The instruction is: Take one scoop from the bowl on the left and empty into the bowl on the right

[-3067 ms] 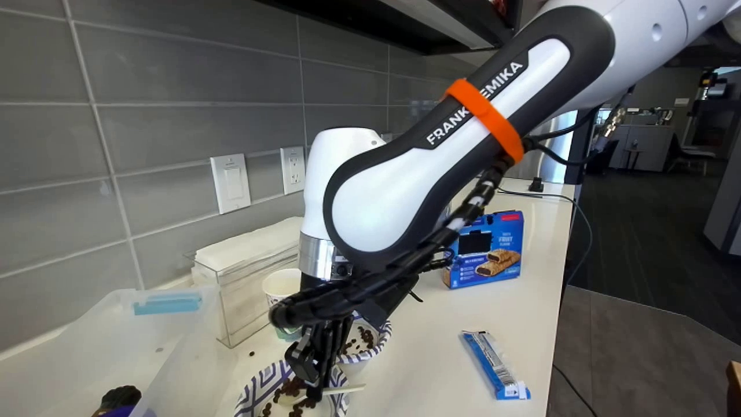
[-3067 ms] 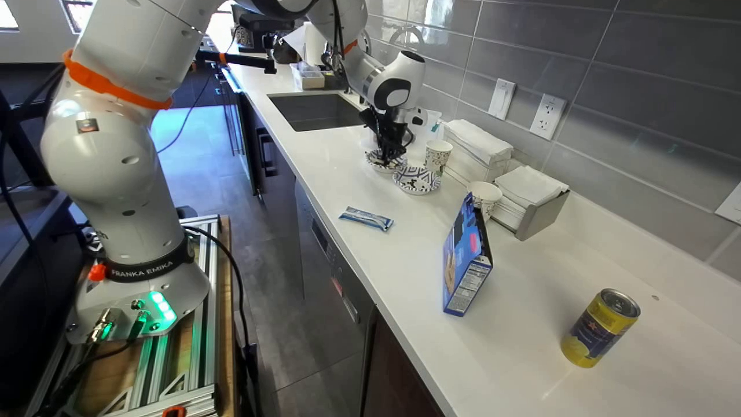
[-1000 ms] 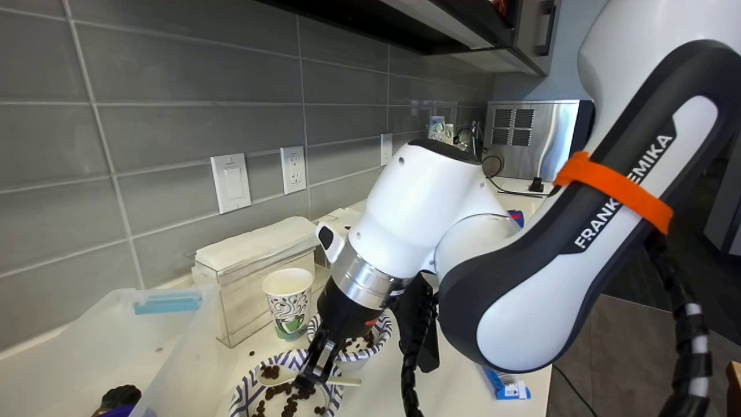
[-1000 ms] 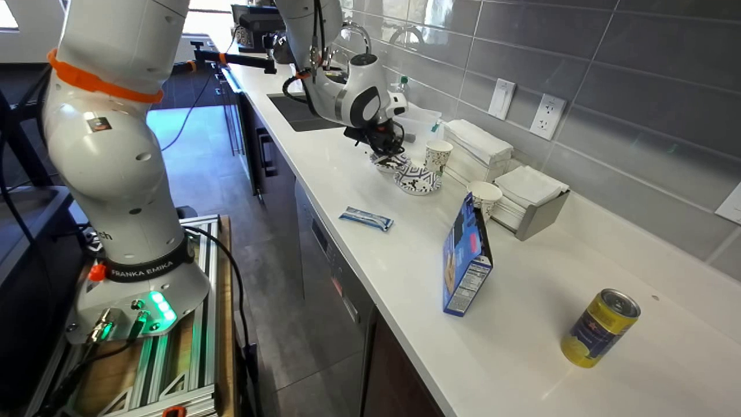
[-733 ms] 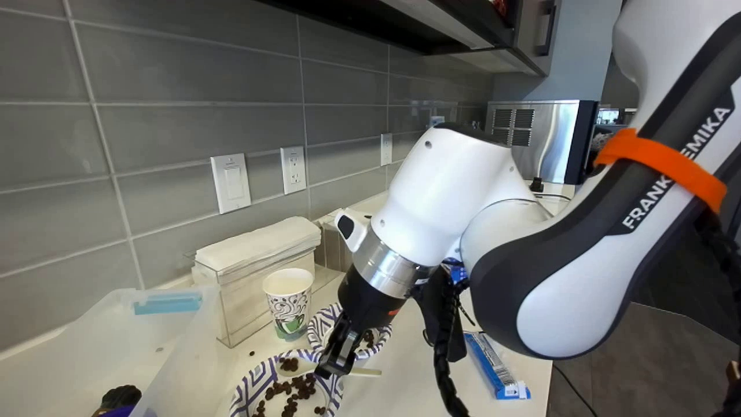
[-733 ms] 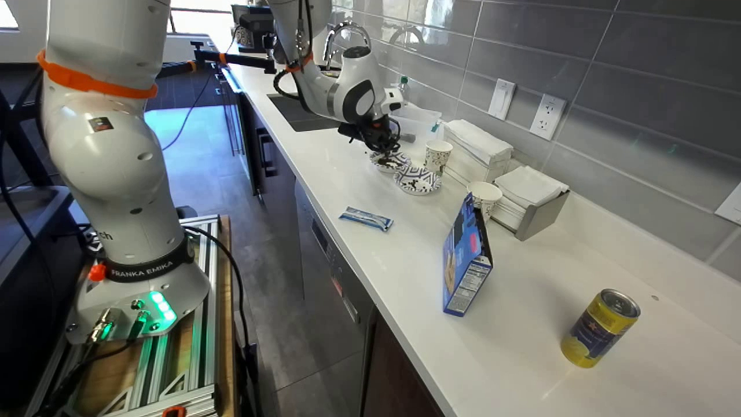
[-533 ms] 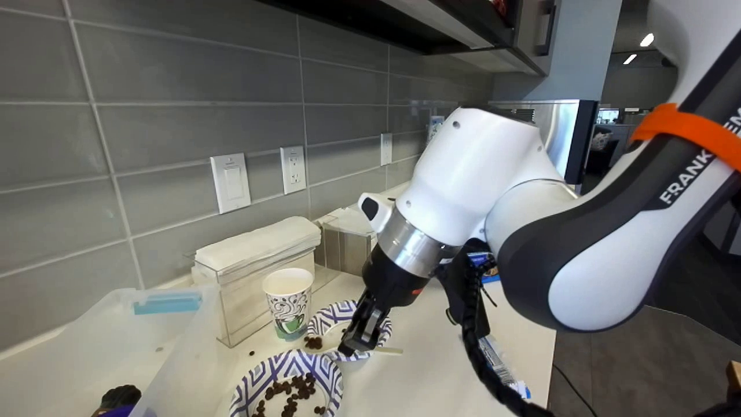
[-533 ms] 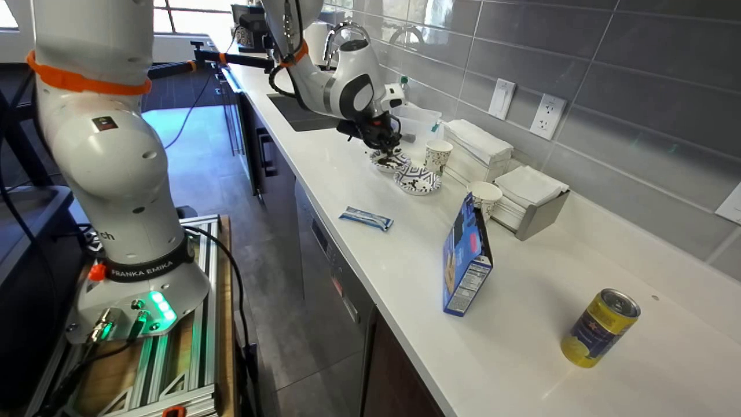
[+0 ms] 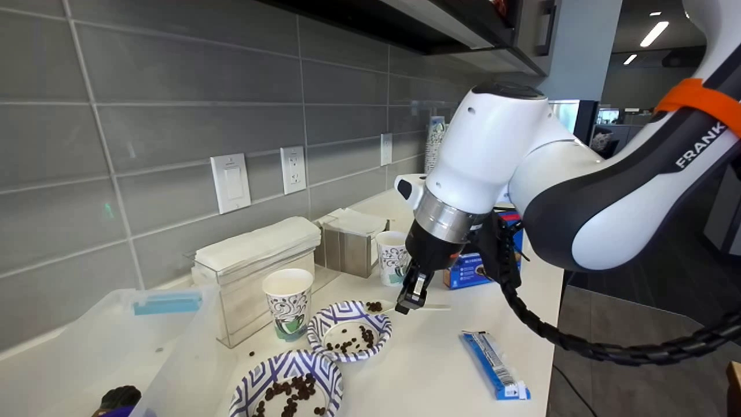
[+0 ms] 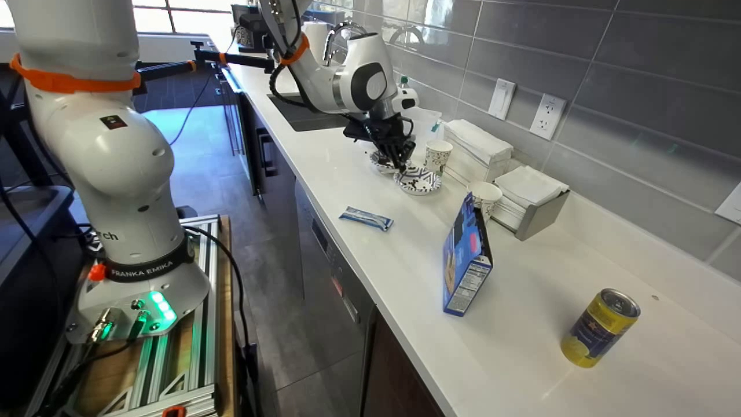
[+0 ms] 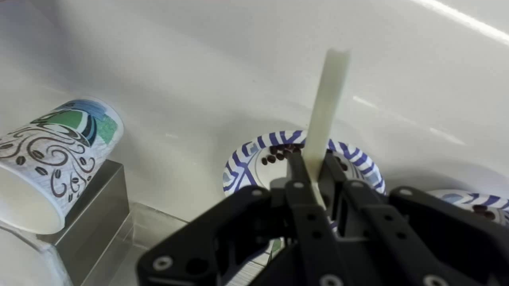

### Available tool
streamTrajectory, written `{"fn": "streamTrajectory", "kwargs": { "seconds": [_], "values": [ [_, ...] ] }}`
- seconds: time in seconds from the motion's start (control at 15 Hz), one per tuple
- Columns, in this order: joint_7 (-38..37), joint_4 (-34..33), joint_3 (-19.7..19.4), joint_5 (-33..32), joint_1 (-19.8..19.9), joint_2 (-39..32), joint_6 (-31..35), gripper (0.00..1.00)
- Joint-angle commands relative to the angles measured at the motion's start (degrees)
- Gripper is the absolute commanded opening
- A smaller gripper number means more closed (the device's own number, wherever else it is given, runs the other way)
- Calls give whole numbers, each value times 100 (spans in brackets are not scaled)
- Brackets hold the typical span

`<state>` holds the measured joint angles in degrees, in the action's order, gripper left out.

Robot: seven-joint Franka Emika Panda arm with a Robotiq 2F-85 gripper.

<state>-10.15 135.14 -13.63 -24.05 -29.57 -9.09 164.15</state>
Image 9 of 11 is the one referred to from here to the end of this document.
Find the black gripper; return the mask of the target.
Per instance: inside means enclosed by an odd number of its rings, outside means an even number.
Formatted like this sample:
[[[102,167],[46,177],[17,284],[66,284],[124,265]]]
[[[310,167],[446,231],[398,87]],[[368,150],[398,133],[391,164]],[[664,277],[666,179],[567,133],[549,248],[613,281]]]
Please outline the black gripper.
[[[424,307],[425,287],[437,269],[446,269],[454,254],[461,250],[459,243],[439,240],[428,234],[418,223],[413,223],[406,248],[410,252],[410,266],[403,287],[395,296],[395,313],[407,316],[413,307]]]

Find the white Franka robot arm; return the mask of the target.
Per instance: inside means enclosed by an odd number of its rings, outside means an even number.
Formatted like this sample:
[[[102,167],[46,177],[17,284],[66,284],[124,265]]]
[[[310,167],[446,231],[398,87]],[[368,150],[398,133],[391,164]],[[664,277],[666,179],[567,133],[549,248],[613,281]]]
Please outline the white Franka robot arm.
[[[738,150],[741,0],[684,0],[706,36],[693,77],[678,82],[626,149],[611,158],[578,141],[525,86],[483,83],[465,92],[444,133],[439,162],[395,188],[414,219],[400,313],[425,304],[435,272],[478,240],[503,290],[517,269],[498,258],[495,204],[509,199],[535,254],[575,272],[633,262],[678,204]]]

